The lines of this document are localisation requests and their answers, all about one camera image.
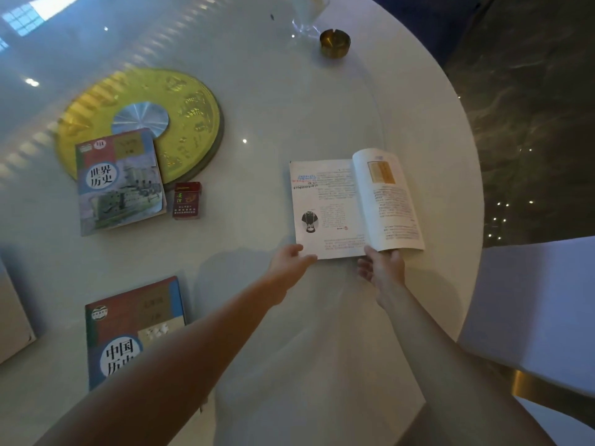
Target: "white tabletop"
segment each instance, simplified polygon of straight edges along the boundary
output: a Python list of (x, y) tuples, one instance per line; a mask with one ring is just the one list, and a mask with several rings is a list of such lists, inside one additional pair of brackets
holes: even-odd
[[(32, 444), (85, 395), (86, 303), (177, 275), (197, 319), (260, 275), (294, 237), (290, 160), (398, 155), (427, 246), (405, 255), (408, 285), (458, 335), (483, 195), (455, 92), (370, 0), (331, 0), (317, 21), (352, 37), (337, 62), (292, 37), (292, 18), (290, 0), (78, 0), (12, 33), (0, 52), (0, 254), (40, 339), (0, 366), (0, 443)], [(202, 80), (224, 112), (223, 142), (197, 176), (200, 220), (167, 214), (81, 238), (76, 186), (48, 133), (72, 97), (127, 65)], [(423, 398), (372, 295), (355, 260), (309, 270), (222, 378), (215, 443), (393, 444)], [(176, 444), (210, 442), (213, 422), (212, 412), (193, 419)]]

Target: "person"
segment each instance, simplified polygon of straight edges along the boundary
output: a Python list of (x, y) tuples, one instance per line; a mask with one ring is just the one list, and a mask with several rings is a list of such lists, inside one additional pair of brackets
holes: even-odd
[[(210, 315), (177, 330), (110, 376), (64, 415), (37, 446), (165, 446), (198, 410), (271, 307), (316, 262), (303, 247), (280, 248), (268, 270)], [(493, 377), (436, 324), (405, 286), (397, 250), (365, 247), (358, 273), (378, 288), (403, 353), (453, 445), (538, 445), (553, 441)], [(151, 404), (147, 393), (151, 392)], [(155, 410), (167, 407), (167, 410)]]

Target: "forearm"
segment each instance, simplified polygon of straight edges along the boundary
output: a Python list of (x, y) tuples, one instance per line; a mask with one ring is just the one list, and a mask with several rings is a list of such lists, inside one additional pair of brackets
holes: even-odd
[(554, 445), (531, 415), (450, 339), (406, 288), (392, 285), (380, 302), (424, 398), (453, 444)]
[(259, 280), (111, 376), (38, 442), (167, 445), (204, 402), (279, 291)]

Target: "gold embossed disc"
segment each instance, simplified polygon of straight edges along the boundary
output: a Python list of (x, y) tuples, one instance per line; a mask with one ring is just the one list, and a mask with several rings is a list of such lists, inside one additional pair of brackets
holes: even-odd
[(114, 116), (139, 102), (159, 104), (170, 116), (169, 126), (155, 139), (164, 185), (188, 180), (206, 165), (223, 135), (223, 117), (215, 96), (189, 75), (135, 68), (97, 82), (62, 115), (56, 152), (71, 177), (76, 179), (74, 146), (112, 134)]

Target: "ashtray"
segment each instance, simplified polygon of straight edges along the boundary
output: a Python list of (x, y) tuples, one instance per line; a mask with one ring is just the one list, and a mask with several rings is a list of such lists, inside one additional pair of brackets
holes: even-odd
[(338, 59), (349, 51), (351, 37), (340, 29), (327, 29), (320, 34), (320, 50), (327, 58)]

